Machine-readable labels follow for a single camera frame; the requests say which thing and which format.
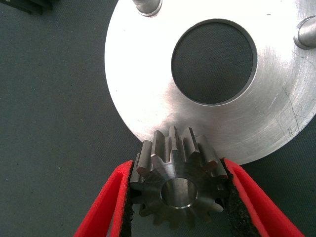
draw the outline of red clamp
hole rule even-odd
[[[244,203],[252,225],[263,237],[303,237],[298,228],[282,213],[265,192],[238,164],[224,159],[232,184]],[[79,226],[75,237],[106,236],[112,217],[111,237],[130,236],[122,233],[125,204],[128,203],[129,176],[133,161],[118,166]]]

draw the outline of black object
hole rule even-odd
[[[133,220],[133,203],[131,199],[131,188],[128,180],[128,188],[127,188],[127,194],[126,194],[126,200],[125,200],[125,205],[124,205],[124,215],[123,215],[123,222],[122,222],[122,227],[120,230],[119,237],[130,237],[132,236],[132,220]]]
[[[227,187],[230,190],[229,197],[225,198],[225,204],[232,236],[260,237],[257,228],[252,223],[247,207],[241,200],[236,186],[233,184],[233,175],[226,167],[225,170],[229,176]]]
[[[53,9],[50,0],[0,0],[0,3],[12,6],[27,13],[37,13],[42,15],[43,8]]]

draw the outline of metal disc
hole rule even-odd
[[[314,0],[165,0],[144,17],[119,0],[105,45],[113,102],[142,141],[172,125],[204,134],[218,156],[239,164],[260,159],[297,135],[316,111],[316,49],[298,48],[296,26],[316,14]],[[248,84],[220,104],[187,98],[171,72],[173,50],[192,26],[212,20],[247,37],[254,55]]]

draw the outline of metal gear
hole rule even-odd
[[[156,0],[134,2],[152,10],[157,6]],[[143,17],[133,1],[118,0],[106,37],[111,98],[139,140],[152,141],[156,130],[167,133],[170,125],[183,129],[189,124],[195,133],[207,137],[220,157],[245,164],[279,149],[312,120],[316,49],[299,47],[316,47],[315,0],[162,2],[154,17]],[[244,35],[253,65],[237,95],[204,104],[178,88],[171,62],[185,33],[212,22],[228,24]]]
[[[204,136],[195,137],[191,128],[179,136],[172,126],[169,136],[160,131],[153,142],[145,140],[137,154],[130,185],[142,204],[141,216],[154,215],[154,224],[180,222],[195,226],[195,218],[209,222],[211,211],[221,212],[217,198],[228,195],[227,173]]]

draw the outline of steel gear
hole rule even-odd
[[[194,227],[196,217],[209,222],[211,211],[221,212],[217,198],[228,195],[223,183],[227,173],[204,136],[195,137],[191,128],[179,136],[172,126],[169,136],[160,131],[153,142],[144,141],[130,178],[142,204],[141,216],[154,215],[154,224],[169,221]]]

